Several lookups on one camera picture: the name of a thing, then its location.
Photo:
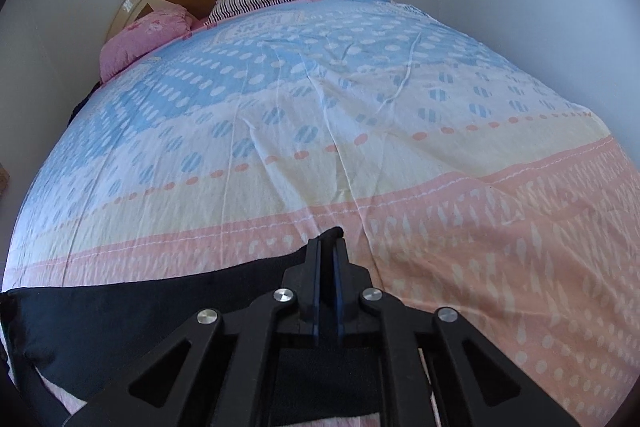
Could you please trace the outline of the black pants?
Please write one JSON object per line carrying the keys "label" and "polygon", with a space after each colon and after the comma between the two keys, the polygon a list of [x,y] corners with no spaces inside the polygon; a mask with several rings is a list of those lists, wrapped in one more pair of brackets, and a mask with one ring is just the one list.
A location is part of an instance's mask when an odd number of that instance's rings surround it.
{"label": "black pants", "polygon": [[[307,346],[282,346],[265,384],[266,426],[371,413],[381,419],[380,344],[371,334],[338,330],[334,251],[343,235],[334,228],[315,238],[322,246],[318,337]],[[6,425],[70,426],[75,413],[191,315],[239,311],[279,288],[286,271],[304,262],[308,243],[293,254],[192,277],[7,291],[1,297]]]}

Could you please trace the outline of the patterned pink blue bedspread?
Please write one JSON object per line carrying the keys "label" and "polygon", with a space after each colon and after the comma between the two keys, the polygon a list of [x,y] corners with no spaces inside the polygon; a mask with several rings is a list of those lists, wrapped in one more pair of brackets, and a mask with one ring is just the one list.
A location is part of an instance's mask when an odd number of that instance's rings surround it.
{"label": "patterned pink blue bedspread", "polygon": [[336,226],[579,424],[637,381],[638,169],[589,108],[390,0],[274,6],[110,80],[32,182],[3,286],[184,277]]}

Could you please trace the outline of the pink pillow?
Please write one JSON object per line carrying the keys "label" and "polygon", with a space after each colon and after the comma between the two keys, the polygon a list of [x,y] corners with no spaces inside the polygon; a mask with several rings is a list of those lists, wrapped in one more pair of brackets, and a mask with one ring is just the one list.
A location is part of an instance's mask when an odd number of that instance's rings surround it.
{"label": "pink pillow", "polygon": [[179,6],[149,12],[119,31],[102,46],[100,80],[107,83],[139,58],[187,34],[193,25],[191,14]]}

